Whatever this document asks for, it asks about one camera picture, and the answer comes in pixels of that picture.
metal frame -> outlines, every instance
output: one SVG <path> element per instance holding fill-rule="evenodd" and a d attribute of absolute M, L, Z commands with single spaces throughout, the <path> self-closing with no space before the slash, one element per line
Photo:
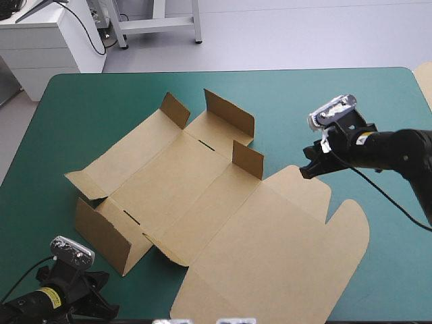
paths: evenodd
<path fill-rule="evenodd" d="M 120 17 L 116 0 L 106 0 L 109 17 L 113 24 L 114 33 L 121 48 L 127 49 L 126 35 L 145 34 L 149 32 L 167 32 L 185 28 L 195 29 L 195 42 L 203 42 L 201 36 L 200 10 L 198 0 L 191 0 L 192 15 L 188 17 L 165 17 L 165 0 L 153 0 L 153 18 L 148 20 L 131 20 L 123 22 Z"/>

cardboard tab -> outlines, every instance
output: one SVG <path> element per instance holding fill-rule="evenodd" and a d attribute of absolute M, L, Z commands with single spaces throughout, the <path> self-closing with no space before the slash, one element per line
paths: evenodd
<path fill-rule="evenodd" d="M 249 172 L 258 179 L 263 179 L 264 155 L 237 142 L 233 143 L 232 163 Z"/>
<path fill-rule="evenodd" d="M 168 116 L 178 127 L 184 129 L 188 122 L 190 111 L 183 106 L 171 93 L 167 92 L 159 108 Z"/>
<path fill-rule="evenodd" d="M 207 89 L 204 89 L 204 92 L 207 102 L 207 111 L 224 119 L 250 137 L 254 137 L 255 118 L 251 114 L 241 110 L 233 103 L 222 99 Z"/>

floor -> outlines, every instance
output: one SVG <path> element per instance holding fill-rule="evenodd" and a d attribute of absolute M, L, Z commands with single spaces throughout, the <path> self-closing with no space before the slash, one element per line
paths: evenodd
<path fill-rule="evenodd" d="M 130 19 L 151 2 L 119 1 Z M 132 35 L 104 72 L 278 70 L 403 66 L 432 61 L 432 1 L 200 0 L 204 42 L 193 32 Z M 168 16 L 190 12 L 167 0 Z M 20 93 L 0 107 L 0 184 L 37 104 Z"/>

cable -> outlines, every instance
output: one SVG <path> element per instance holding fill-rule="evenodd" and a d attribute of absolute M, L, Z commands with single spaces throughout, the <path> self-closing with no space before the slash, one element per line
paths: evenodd
<path fill-rule="evenodd" d="M 402 207 L 401 205 L 399 205 L 392 197 L 390 197 L 384 190 L 382 190 L 380 187 L 378 187 L 378 185 L 376 185 L 371 179 L 369 179 L 364 173 L 362 173 L 361 171 L 357 170 L 355 167 L 353 167 L 351 164 L 349 164 L 348 162 L 345 162 L 343 159 L 341 159 L 340 157 L 338 157 L 336 155 L 336 153 L 334 153 L 333 151 L 330 151 L 330 153 L 344 166 L 347 167 L 349 169 L 351 169 L 352 171 L 354 171 L 355 173 L 357 173 L 360 177 L 362 177 L 363 179 L 365 179 L 372 187 L 374 187 L 375 189 L 377 189 L 384 197 L 386 197 L 388 199 L 389 202 L 391 202 L 397 209 L 399 209 L 401 212 L 403 212 L 403 214 L 405 214 L 405 216 L 407 216 L 407 218 L 413 222 L 414 224 L 416 224 L 417 226 L 423 228 L 424 230 L 427 230 L 429 232 L 432 232 L 432 227 L 423 225 L 422 223 L 420 223 L 419 221 L 417 221 L 414 217 L 412 217 L 408 211 L 406 211 L 404 209 L 404 207 Z"/>
<path fill-rule="evenodd" d="M 125 16 L 126 19 L 129 21 L 129 16 L 128 16 L 128 15 L 126 15 L 125 13 L 121 13 L 120 15 L 121 15 L 121 16 Z"/>
<path fill-rule="evenodd" d="M 96 51 L 96 53 L 98 53 L 99 55 L 105 55 L 105 54 L 107 53 L 107 49 L 106 49 L 105 46 L 104 46 L 104 47 L 103 47 L 103 53 L 102 53 L 102 52 L 99 52 L 99 51 L 97 50 L 97 48 L 95 47 L 95 44 L 93 44 L 93 41 L 92 41 L 90 35 L 88 34 L 88 31 L 87 31 L 86 26 L 84 26 L 84 24 L 82 23 L 81 19 L 80 19 L 80 18 L 79 18 L 79 17 L 78 17 L 78 16 L 77 16 L 77 15 L 76 15 L 76 14 L 75 14 L 71 9 L 69 9 L 68 7 L 66 7 L 64 4 L 62 4 L 62 3 L 60 3 L 60 2 L 56 2 L 56 4 L 62 6 L 63 8 L 65 8 L 66 10 L 68 10 L 72 15 L 75 16 L 75 18 L 80 22 L 81 26 L 83 27 L 84 31 L 86 32 L 87 37 L 88 37 L 88 40 L 90 41 L 90 44 L 92 45 L 92 47 L 93 47 L 93 49 Z"/>
<path fill-rule="evenodd" d="M 13 285 L 13 287 L 11 288 L 10 291 L 7 292 L 7 294 L 0 300 L 0 304 L 3 304 L 6 300 L 7 297 L 9 297 L 9 295 L 15 290 L 15 288 L 20 284 L 20 282 L 34 269 L 36 268 L 38 265 L 40 265 L 41 263 L 44 263 L 45 261 L 48 260 L 52 260 L 54 258 L 53 255 L 48 256 L 45 259 L 40 260 L 37 264 L 33 265 L 31 268 L 29 268 L 29 270 L 27 270 L 25 272 L 25 274 L 22 275 L 22 277 L 15 283 L 15 285 Z"/>
<path fill-rule="evenodd" d="M 97 50 L 97 48 L 95 47 L 95 44 L 93 44 L 93 41 L 92 41 L 90 35 L 88 34 L 87 28 L 86 28 L 86 26 L 84 26 L 84 24 L 82 23 L 81 19 L 80 19 L 80 18 L 79 18 L 79 17 L 78 17 L 78 16 L 77 16 L 77 15 L 76 15 L 76 14 L 75 14 L 71 9 L 69 9 L 68 7 L 66 7 L 64 4 L 62 4 L 62 3 L 60 3 L 60 2 L 56 2 L 56 4 L 62 6 L 63 8 L 65 8 L 66 10 L 68 10 L 72 15 L 75 16 L 75 18 L 80 22 L 81 26 L 83 27 L 84 31 L 86 32 L 87 37 L 88 37 L 88 40 L 90 41 L 90 44 L 92 45 L 94 51 L 95 51 L 96 53 L 98 53 L 99 55 L 105 55 L 105 54 L 107 53 L 107 49 L 109 49 L 110 47 L 112 47 L 112 46 L 114 46 L 115 44 L 117 44 L 117 41 L 115 41 L 115 42 L 112 43 L 111 45 L 108 45 L 108 46 L 103 45 L 103 53 L 102 53 L 102 52 L 99 52 L 99 51 Z M 129 21 L 129 16 L 128 16 L 128 15 L 126 15 L 125 13 L 121 13 L 120 15 L 121 15 L 121 16 L 125 16 L 126 19 Z"/>

unfolded cardboard box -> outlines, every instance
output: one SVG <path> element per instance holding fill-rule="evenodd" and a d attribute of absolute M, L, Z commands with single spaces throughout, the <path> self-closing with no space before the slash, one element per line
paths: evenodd
<path fill-rule="evenodd" d="M 262 181 L 264 156 L 247 147 L 254 118 L 205 91 L 207 110 L 167 94 L 159 110 L 67 178 L 76 229 L 125 275 L 152 244 L 189 266 L 171 315 L 196 323 L 324 323 L 369 242 L 347 200 L 325 223 L 331 195 L 289 166 Z"/>

